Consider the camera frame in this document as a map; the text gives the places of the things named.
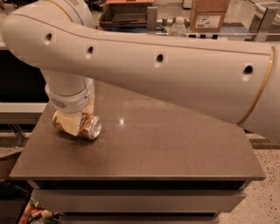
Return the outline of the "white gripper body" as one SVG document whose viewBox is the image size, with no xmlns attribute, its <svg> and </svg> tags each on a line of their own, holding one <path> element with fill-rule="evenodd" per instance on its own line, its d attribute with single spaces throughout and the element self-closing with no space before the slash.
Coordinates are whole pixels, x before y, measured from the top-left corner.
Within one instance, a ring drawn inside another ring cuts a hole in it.
<svg viewBox="0 0 280 224">
<path fill-rule="evenodd" d="M 67 96 L 55 94 L 50 90 L 48 85 L 45 86 L 45 91 L 49 97 L 50 103 L 57 110 L 65 113 L 75 113 L 82 111 L 90 103 L 93 99 L 95 87 L 94 83 L 91 81 L 81 92 Z"/>
</svg>

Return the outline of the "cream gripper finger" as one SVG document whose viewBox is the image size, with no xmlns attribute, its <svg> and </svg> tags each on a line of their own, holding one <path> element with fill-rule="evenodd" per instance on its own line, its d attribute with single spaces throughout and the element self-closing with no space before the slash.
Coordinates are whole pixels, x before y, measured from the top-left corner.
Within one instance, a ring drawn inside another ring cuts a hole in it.
<svg viewBox="0 0 280 224">
<path fill-rule="evenodd" d="M 82 110 L 82 112 L 86 115 L 92 115 L 94 113 L 94 107 L 95 107 L 95 96 L 92 95 L 88 105 Z"/>
<path fill-rule="evenodd" d="M 53 125 L 61 131 L 77 137 L 81 126 L 81 112 L 64 113 L 56 111 L 53 115 Z"/>
</svg>

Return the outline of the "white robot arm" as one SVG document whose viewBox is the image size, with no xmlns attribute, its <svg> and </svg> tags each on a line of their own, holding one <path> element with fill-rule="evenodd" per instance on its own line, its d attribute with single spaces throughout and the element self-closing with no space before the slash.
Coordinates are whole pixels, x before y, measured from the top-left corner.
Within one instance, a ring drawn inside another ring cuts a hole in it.
<svg viewBox="0 0 280 224">
<path fill-rule="evenodd" d="M 39 0 L 2 24 L 8 50 L 45 76 L 58 110 L 83 110 L 93 81 L 280 141 L 279 46 L 97 30 L 83 0 Z"/>
</svg>

